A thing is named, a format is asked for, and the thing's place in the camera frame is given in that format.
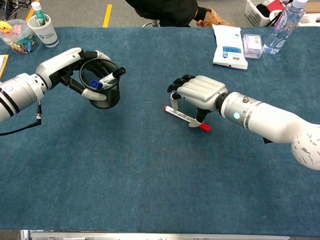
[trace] plastic bottle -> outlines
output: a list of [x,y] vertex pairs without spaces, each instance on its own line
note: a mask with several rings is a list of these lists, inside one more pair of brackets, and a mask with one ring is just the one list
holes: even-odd
[[38,24],[40,26],[45,25],[45,21],[47,21],[47,18],[44,14],[44,11],[42,11],[42,7],[40,3],[37,1],[34,1],[31,3],[31,6],[35,12],[35,18],[38,20]]
[[293,0],[293,2],[286,5],[273,28],[273,33],[264,43],[264,52],[267,54],[276,54],[280,51],[287,38],[305,14],[307,1],[308,0]]

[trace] gray floor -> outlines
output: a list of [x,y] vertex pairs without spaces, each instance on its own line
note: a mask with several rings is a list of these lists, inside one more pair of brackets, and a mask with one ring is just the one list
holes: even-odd
[[[139,27],[148,22],[139,17],[125,0],[40,0],[40,3],[56,27],[102,27],[107,5],[112,5],[109,27]],[[238,27],[253,26],[244,14],[246,0],[198,0],[198,5],[215,9],[219,15]],[[28,13],[29,9],[23,9],[18,12],[17,18],[26,19]],[[3,19],[4,11],[1,10],[0,20]],[[196,27],[196,22],[193,21],[190,25]],[[0,230],[0,240],[19,239],[19,230]],[[320,238],[306,237],[291,239],[320,240]]]

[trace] white package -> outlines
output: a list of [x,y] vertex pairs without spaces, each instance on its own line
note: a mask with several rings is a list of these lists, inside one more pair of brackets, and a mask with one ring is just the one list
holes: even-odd
[[232,69],[247,70],[248,62],[244,55],[241,28],[225,25],[212,25],[216,41],[213,64]]

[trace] water bottle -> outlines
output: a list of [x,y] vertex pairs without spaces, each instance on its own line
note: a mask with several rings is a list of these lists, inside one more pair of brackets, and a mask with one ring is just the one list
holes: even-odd
[[280,51],[287,38],[305,14],[307,1],[308,0],[293,0],[293,2],[286,5],[273,28],[273,33],[264,43],[264,52],[267,54],[276,54]]

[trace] yellow floor line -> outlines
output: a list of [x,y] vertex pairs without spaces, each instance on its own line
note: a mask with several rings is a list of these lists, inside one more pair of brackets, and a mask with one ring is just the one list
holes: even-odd
[[111,14],[112,4],[108,4],[105,11],[104,21],[103,21],[103,27],[107,28],[109,25],[109,19]]
[[32,17],[32,15],[34,14],[34,9],[31,7],[28,16],[26,16],[25,21],[28,22],[28,20]]

